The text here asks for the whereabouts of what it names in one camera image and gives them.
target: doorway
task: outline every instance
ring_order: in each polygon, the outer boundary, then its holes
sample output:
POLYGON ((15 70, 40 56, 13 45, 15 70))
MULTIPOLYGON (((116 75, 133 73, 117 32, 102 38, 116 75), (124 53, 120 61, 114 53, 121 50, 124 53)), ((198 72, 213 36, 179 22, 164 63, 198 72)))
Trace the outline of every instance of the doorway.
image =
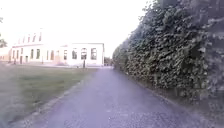
POLYGON ((23 56, 20 56, 20 64, 23 63, 23 56))
POLYGON ((26 56, 26 63, 28 63, 28 56, 26 56))

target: window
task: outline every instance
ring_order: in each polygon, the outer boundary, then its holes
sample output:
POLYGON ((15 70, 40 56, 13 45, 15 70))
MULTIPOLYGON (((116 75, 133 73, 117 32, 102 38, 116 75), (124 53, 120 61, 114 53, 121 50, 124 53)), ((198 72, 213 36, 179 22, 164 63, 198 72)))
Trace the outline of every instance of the window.
POLYGON ((12 58, 15 59, 15 50, 13 50, 12 58))
POLYGON ((16 58, 19 59, 19 50, 17 50, 16 58))
POLYGON ((36 34, 34 33, 34 36, 33 36, 33 42, 35 42, 35 38, 36 38, 36 34))
POLYGON ((67 50, 64 50, 64 60, 67 60, 67 50))
POLYGON ((96 60, 96 48, 91 48, 91 59, 96 60))
POLYGON ((54 60, 54 51, 51 51, 51 60, 54 60))
POLYGON ((30 42, 30 35, 28 36, 28 43, 30 42))
POLYGON ((47 51, 47 60, 48 60, 48 51, 47 51))
POLYGON ((72 51, 72 59, 77 59, 77 49, 74 48, 72 51))
POLYGON ((86 48, 82 48, 82 50, 81 50, 81 59, 82 60, 85 60, 86 59, 86 57, 87 57, 86 54, 87 54, 86 53, 86 48))
POLYGON ((37 59, 40 59, 40 49, 37 49, 37 59))
POLYGON ((40 33, 39 41, 41 41, 41 39, 42 39, 42 37, 41 37, 41 36, 42 36, 42 33, 40 33))
POLYGON ((25 42, 25 36, 23 37, 23 43, 25 42))
POLYGON ((31 50, 30 59, 33 59, 33 49, 31 50))

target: hedge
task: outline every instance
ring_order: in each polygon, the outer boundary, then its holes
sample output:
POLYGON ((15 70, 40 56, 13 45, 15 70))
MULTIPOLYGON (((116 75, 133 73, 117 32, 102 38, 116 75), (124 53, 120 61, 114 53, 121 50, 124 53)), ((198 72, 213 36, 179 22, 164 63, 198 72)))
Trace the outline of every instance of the hedge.
POLYGON ((224 88, 224 38, 211 30, 223 18, 209 16, 214 10, 203 8, 209 2, 156 3, 146 9, 138 28, 114 51, 115 69, 177 96, 215 96, 224 88))

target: tree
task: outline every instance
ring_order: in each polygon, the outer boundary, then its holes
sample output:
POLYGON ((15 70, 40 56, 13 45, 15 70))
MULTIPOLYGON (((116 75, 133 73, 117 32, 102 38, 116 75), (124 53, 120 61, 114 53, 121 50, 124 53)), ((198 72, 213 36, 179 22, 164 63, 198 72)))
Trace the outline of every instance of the tree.
POLYGON ((0 34, 0 48, 3 48, 3 47, 7 47, 7 42, 1 38, 1 34, 0 34))
POLYGON ((0 48, 7 47, 7 42, 4 39, 0 40, 0 48))

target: building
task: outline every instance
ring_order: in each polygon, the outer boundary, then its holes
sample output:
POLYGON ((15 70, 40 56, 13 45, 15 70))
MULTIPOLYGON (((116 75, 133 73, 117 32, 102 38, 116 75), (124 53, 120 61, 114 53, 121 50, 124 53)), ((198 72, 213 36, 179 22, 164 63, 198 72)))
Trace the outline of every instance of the building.
POLYGON ((46 38, 39 30, 26 33, 9 50, 8 61, 15 64, 44 64, 70 66, 103 66, 103 43, 60 43, 46 38))

